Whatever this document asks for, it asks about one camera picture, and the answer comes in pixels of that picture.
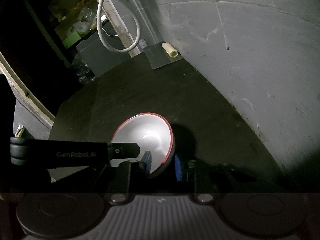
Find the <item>green box on shelf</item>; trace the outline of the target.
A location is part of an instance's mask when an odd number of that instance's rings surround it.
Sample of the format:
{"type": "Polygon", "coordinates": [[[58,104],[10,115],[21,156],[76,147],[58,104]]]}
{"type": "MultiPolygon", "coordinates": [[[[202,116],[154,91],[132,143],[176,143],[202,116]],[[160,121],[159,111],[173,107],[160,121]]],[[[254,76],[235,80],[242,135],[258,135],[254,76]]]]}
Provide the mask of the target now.
{"type": "Polygon", "coordinates": [[[63,45],[65,48],[70,48],[73,44],[78,42],[81,39],[81,36],[78,34],[78,32],[73,32],[71,35],[69,35],[67,38],[63,40],[63,45]]]}

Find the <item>white bowl red rim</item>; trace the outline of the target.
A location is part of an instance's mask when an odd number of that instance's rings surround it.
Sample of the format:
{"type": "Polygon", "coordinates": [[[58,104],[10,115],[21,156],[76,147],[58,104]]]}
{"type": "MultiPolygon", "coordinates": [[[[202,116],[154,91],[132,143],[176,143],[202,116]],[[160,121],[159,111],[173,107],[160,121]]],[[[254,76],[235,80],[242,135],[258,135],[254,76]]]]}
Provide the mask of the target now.
{"type": "Polygon", "coordinates": [[[156,176],[170,164],[175,152],[175,138],[169,122],[156,113],[140,113],[123,122],[115,131],[112,142],[133,143],[140,147],[135,160],[141,161],[151,152],[150,174],[156,176]]]}

